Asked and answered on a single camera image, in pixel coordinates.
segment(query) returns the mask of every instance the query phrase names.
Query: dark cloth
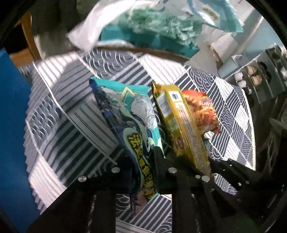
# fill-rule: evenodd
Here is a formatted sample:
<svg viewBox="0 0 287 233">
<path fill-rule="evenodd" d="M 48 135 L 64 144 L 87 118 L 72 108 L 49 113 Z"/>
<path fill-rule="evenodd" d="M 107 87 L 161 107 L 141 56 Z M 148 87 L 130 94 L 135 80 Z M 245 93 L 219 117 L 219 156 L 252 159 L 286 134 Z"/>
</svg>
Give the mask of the dark cloth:
<svg viewBox="0 0 287 233">
<path fill-rule="evenodd" d="M 59 23 L 71 31 L 80 22 L 76 0 L 38 0 L 31 8 L 32 34 L 50 32 Z"/>
</svg>

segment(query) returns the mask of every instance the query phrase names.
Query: blue panel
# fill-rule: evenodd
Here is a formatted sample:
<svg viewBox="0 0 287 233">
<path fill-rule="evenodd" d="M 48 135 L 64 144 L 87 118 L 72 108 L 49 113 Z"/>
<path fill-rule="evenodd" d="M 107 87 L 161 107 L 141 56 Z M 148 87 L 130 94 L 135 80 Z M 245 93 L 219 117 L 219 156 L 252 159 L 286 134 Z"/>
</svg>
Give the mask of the blue panel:
<svg viewBox="0 0 287 233">
<path fill-rule="evenodd" d="M 24 127 L 31 86 L 0 50 L 0 205 L 20 233 L 40 215 L 28 183 Z"/>
</svg>

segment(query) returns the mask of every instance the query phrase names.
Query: patterned tablecloth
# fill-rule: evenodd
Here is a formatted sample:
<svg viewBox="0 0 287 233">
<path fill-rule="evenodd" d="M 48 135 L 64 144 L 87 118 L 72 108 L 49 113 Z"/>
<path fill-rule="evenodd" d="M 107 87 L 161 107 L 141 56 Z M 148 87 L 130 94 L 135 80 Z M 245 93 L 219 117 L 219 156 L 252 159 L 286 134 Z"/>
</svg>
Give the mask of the patterned tablecloth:
<svg viewBox="0 0 287 233">
<path fill-rule="evenodd" d="M 231 158 L 255 168 L 255 140 L 244 92 L 224 80 L 183 64 L 144 53 L 93 50 L 72 52 L 22 67 L 32 82 L 25 127 L 28 179 L 43 212 L 77 177 L 103 174 L 124 154 L 97 107 L 88 79 L 96 76 L 125 84 L 174 83 L 206 92 L 220 121 L 221 134 L 208 132 L 211 157 Z M 170 152 L 157 117 L 165 154 Z M 217 184 L 236 190 L 220 175 Z M 159 195 L 131 217 L 129 198 L 117 195 L 117 232 L 171 232 L 171 197 Z"/>
</svg>

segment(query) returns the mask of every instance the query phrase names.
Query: yellow snack package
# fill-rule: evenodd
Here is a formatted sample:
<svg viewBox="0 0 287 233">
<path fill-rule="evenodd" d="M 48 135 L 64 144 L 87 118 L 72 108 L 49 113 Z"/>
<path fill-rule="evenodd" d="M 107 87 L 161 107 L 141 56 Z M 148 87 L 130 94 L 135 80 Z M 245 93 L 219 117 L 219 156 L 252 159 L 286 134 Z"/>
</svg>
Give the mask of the yellow snack package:
<svg viewBox="0 0 287 233">
<path fill-rule="evenodd" d="M 176 155 L 184 156 L 206 176 L 212 177 L 208 155 L 194 117 L 178 86 L 152 84 L 153 95 L 173 140 Z"/>
</svg>

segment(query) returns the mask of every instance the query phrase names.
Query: green shredded contents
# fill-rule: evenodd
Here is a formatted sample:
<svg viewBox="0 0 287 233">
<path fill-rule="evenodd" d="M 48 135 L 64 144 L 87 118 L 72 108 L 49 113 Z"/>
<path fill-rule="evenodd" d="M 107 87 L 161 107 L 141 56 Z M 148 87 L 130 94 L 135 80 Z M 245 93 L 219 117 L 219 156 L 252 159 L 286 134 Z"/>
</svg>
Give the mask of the green shredded contents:
<svg viewBox="0 0 287 233">
<path fill-rule="evenodd" d="M 112 25 L 130 28 L 135 33 L 159 34 L 181 45 L 196 44 L 202 23 L 191 17 L 167 15 L 151 8 L 135 9 L 132 14 L 122 14 Z"/>
</svg>

